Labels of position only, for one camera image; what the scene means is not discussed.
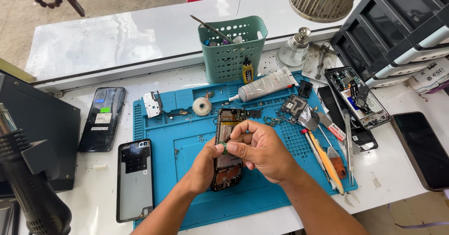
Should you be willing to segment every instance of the screwdriver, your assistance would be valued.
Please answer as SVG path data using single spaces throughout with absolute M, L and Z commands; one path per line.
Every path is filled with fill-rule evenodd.
M 329 179 L 329 176 L 327 175 L 326 169 L 324 168 L 323 161 L 321 160 L 321 157 L 318 154 L 317 149 L 315 148 L 315 145 L 313 144 L 313 142 L 310 139 L 310 136 L 308 134 L 308 130 L 307 129 L 302 129 L 300 131 L 300 133 L 304 134 L 304 136 L 306 137 L 306 140 L 309 143 L 309 145 L 310 145 L 310 147 L 311 147 L 311 149 L 313 151 L 313 155 L 317 159 L 317 162 L 320 165 L 321 169 L 323 170 L 324 175 L 326 175 L 327 182 L 330 183 L 330 185 L 332 186 L 332 190 L 335 190 L 337 187 L 335 187 L 334 182 Z
M 324 134 L 324 131 L 320 125 L 318 125 L 318 128 L 320 129 L 321 133 L 323 133 L 324 138 L 326 138 L 327 142 L 329 143 L 329 147 L 327 148 L 327 156 L 334 165 L 334 169 L 335 171 L 337 171 L 338 177 L 340 179 L 345 178 L 346 170 L 344 169 L 343 160 L 341 159 L 340 155 L 337 153 L 335 148 L 332 146 L 327 136 Z
M 334 182 L 340 195 L 343 196 L 344 195 L 343 185 L 341 184 L 341 181 L 338 177 L 337 171 L 335 171 L 335 169 L 334 169 L 334 165 L 332 165 L 332 162 L 330 161 L 329 157 L 327 156 L 327 153 L 324 152 L 324 149 L 321 146 L 320 142 L 313 136 L 310 129 L 308 129 L 308 134 L 309 134 L 313 144 L 315 145 L 315 148 L 317 149 L 317 152 L 320 155 L 321 160 L 323 161 L 323 165 L 326 168 L 326 171 L 329 173 L 330 179 Z

